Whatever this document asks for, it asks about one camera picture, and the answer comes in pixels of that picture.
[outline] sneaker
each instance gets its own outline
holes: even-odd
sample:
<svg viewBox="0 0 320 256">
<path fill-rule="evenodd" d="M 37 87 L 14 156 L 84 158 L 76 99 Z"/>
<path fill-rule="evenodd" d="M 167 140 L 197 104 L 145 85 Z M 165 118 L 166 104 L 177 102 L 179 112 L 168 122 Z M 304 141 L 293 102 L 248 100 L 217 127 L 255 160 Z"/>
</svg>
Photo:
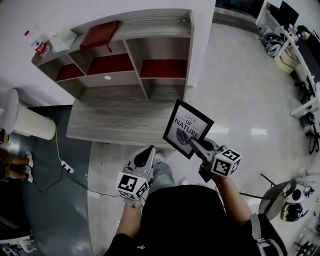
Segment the sneaker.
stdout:
<svg viewBox="0 0 320 256">
<path fill-rule="evenodd" d="M 188 180 L 186 178 L 182 178 L 179 182 L 179 186 L 188 185 Z"/>
<path fill-rule="evenodd" d="M 160 153 L 155 154 L 154 160 L 155 160 L 155 164 L 165 161 L 164 157 Z"/>
<path fill-rule="evenodd" d="M 31 152 L 30 152 L 30 151 L 27 151 L 27 152 L 25 153 L 25 155 L 26 155 L 26 158 L 28 159 L 28 165 L 29 165 L 31 168 L 33 168 L 33 167 L 34 167 L 34 160 L 32 159 L 32 154 L 31 154 Z"/>
<path fill-rule="evenodd" d="M 34 181 L 34 177 L 32 176 L 32 174 L 31 174 L 31 167 L 29 166 L 29 165 L 27 165 L 26 167 L 25 167 L 25 177 L 26 177 L 26 179 L 30 182 L 30 183 L 32 183 L 33 181 Z"/>
</svg>

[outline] white wall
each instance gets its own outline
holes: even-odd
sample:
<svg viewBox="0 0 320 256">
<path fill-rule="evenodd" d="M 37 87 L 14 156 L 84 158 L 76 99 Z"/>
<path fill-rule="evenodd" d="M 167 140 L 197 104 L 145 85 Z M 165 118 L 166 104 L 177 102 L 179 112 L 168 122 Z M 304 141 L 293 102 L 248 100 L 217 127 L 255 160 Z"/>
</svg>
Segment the white wall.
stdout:
<svg viewBox="0 0 320 256">
<path fill-rule="evenodd" d="M 266 6 L 267 2 L 280 7 L 282 0 L 265 0 L 262 8 Z M 299 14 L 296 26 L 304 25 L 310 31 L 314 30 L 320 35 L 320 2 L 318 0 L 285 0 L 285 2 Z"/>
<path fill-rule="evenodd" d="M 20 88 L 19 95 L 30 106 L 72 104 L 71 95 L 31 64 L 35 52 L 24 37 L 25 31 L 36 27 L 51 37 L 62 29 L 106 16 L 165 8 L 192 10 L 195 39 L 188 84 L 196 86 L 215 3 L 215 0 L 3 0 L 0 3 L 0 87 Z"/>
</svg>

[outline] framed print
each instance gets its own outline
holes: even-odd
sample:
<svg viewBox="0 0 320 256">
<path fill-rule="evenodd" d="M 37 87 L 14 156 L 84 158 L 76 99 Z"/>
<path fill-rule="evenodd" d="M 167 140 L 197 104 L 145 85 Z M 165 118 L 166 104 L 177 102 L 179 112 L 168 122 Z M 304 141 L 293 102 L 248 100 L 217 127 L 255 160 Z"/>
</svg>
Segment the framed print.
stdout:
<svg viewBox="0 0 320 256">
<path fill-rule="evenodd" d="M 214 121 L 200 111 L 177 99 L 163 139 L 190 159 L 194 151 L 189 139 L 193 137 L 197 141 L 203 140 L 213 124 Z"/>
</svg>

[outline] bottle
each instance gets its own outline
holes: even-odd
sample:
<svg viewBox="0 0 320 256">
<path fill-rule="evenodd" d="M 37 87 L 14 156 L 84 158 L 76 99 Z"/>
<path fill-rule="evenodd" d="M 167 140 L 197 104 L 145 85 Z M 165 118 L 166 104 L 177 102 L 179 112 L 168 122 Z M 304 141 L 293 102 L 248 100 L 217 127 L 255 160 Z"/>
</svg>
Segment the bottle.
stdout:
<svg viewBox="0 0 320 256">
<path fill-rule="evenodd" d="M 29 30 L 27 30 L 24 35 L 29 41 L 31 47 L 35 49 L 38 54 L 40 54 L 42 57 L 47 55 L 49 52 L 49 47 L 45 44 L 45 42 L 42 41 L 40 37 L 36 37 L 34 34 L 30 33 Z"/>
</svg>

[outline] desk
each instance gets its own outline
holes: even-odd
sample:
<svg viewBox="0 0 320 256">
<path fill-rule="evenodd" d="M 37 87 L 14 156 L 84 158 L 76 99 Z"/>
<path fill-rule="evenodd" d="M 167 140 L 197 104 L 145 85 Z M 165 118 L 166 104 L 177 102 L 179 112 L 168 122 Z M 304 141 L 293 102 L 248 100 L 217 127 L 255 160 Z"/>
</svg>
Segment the desk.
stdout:
<svg viewBox="0 0 320 256">
<path fill-rule="evenodd" d="M 286 50 L 286 48 L 289 46 L 289 44 L 292 45 L 292 48 L 298 58 L 298 60 L 300 61 L 300 64 L 302 66 L 303 72 L 305 74 L 305 77 L 309 78 L 312 89 L 314 91 L 315 97 L 313 97 L 311 100 L 309 100 L 307 103 L 303 104 L 302 106 L 296 108 L 295 110 L 293 110 L 290 115 L 291 116 L 295 116 L 298 113 L 300 113 L 301 111 L 307 109 L 309 106 L 311 106 L 313 103 L 317 104 L 317 107 L 320 106 L 320 85 L 319 85 L 319 81 L 315 81 L 315 76 L 313 76 L 310 72 L 310 69 L 308 68 L 303 56 L 301 55 L 300 51 L 299 51 L 299 46 L 297 46 L 295 44 L 295 39 L 296 37 L 294 35 L 292 35 L 292 33 L 286 31 L 278 22 L 277 20 L 270 14 L 270 12 L 266 9 L 264 9 L 264 15 L 267 16 L 273 24 L 275 24 L 276 27 L 278 27 L 281 31 L 281 33 L 285 34 L 286 37 L 286 41 L 284 43 L 284 45 L 282 46 L 282 48 L 280 49 L 280 51 L 278 52 L 278 54 L 273 58 L 274 61 L 276 61 L 280 55 Z"/>
</svg>

